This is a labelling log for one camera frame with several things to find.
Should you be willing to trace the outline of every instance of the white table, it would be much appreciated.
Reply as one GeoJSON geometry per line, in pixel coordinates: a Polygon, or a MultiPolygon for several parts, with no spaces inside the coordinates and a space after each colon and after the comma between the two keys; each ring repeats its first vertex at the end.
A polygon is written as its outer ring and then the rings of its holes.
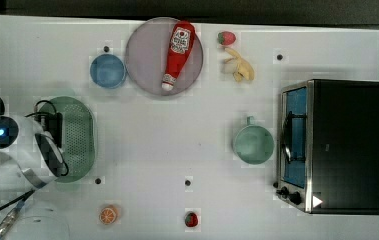
{"type": "Polygon", "coordinates": [[[33,197],[65,214],[70,239],[379,239],[379,216],[313,216],[289,207],[272,187],[276,153],[251,167],[230,144],[248,115],[276,139],[282,87],[312,78],[379,80],[379,30],[195,24],[204,67],[185,93],[153,97],[131,79],[116,90],[94,85],[91,60],[104,45],[122,57],[141,23],[0,16],[7,110],[28,113],[37,100],[67,93],[96,115],[99,154],[89,174],[33,197]],[[236,33],[235,49],[256,71],[252,83],[220,72],[227,57],[216,44],[221,30],[236,33]],[[193,177],[192,192],[185,176],[193,177]],[[104,203],[122,207],[119,223],[99,223],[104,203]],[[185,208],[201,211],[196,232],[185,231],[185,208]]]}

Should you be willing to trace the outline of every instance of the toaster oven window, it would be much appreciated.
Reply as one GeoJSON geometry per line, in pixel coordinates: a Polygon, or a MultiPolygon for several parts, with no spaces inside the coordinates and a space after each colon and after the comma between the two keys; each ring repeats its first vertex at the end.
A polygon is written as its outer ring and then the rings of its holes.
{"type": "Polygon", "coordinates": [[[284,157],[281,166],[287,183],[304,188],[307,89],[300,88],[286,93],[286,116],[283,129],[284,157]]]}

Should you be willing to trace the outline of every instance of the green colander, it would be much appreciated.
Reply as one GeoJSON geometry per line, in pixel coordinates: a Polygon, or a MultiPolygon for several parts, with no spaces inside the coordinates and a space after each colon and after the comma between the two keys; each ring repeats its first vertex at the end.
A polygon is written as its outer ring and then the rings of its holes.
{"type": "Polygon", "coordinates": [[[248,164],[267,161],[274,150],[274,141],[267,129],[253,124],[254,118],[247,118],[247,126],[236,135],[233,151],[248,164]]]}
{"type": "MultiPolygon", "coordinates": [[[[63,116],[62,156],[68,164],[69,173],[56,181],[70,183],[84,177],[96,158],[96,128],[91,111],[80,101],[71,97],[56,97],[49,100],[63,116]]],[[[48,104],[39,110],[53,113],[48,104]]]]}

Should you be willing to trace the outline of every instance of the toy fruit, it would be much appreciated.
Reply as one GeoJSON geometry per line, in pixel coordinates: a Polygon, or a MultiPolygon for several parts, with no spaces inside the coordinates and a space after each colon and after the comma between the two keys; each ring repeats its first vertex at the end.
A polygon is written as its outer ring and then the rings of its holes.
{"type": "Polygon", "coordinates": [[[102,209],[99,220],[105,225],[113,223],[119,217],[118,209],[112,205],[102,209]]]}
{"type": "Polygon", "coordinates": [[[194,212],[189,212],[185,217],[186,227],[196,227],[198,225],[198,216],[194,212]]]}
{"type": "Polygon", "coordinates": [[[224,31],[218,34],[217,40],[221,45],[227,46],[236,41],[236,36],[231,32],[224,31]]]}
{"type": "Polygon", "coordinates": [[[236,82],[242,81],[243,78],[252,81],[254,79],[255,73],[251,64],[249,64],[248,61],[243,59],[242,56],[236,50],[232,48],[225,48],[224,50],[230,55],[232,55],[232,58],[224,60],[225,72],[229,69],[235,69],[235,71],[233,72],[233,77],[235,78],[236,82]]]}

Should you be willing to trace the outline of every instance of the toaster oven knob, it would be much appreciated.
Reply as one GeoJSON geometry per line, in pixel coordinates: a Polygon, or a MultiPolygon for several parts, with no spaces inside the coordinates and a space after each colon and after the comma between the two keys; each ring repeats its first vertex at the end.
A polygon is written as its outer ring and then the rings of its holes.
{"type": "Polygon", "coordinates": [[[289,201],[291,201],[295,205],[299,205],[301,203],[301,195],[299,192],[294,192],[289,194],[289,201]]]}
{"type": "Polygon", "coordinates": [[[282,196],[283,199],[286,199],[289,195],[289,190],[286,187],[282,187],[280,190],[277,190],[276,193],[282,196]]]}

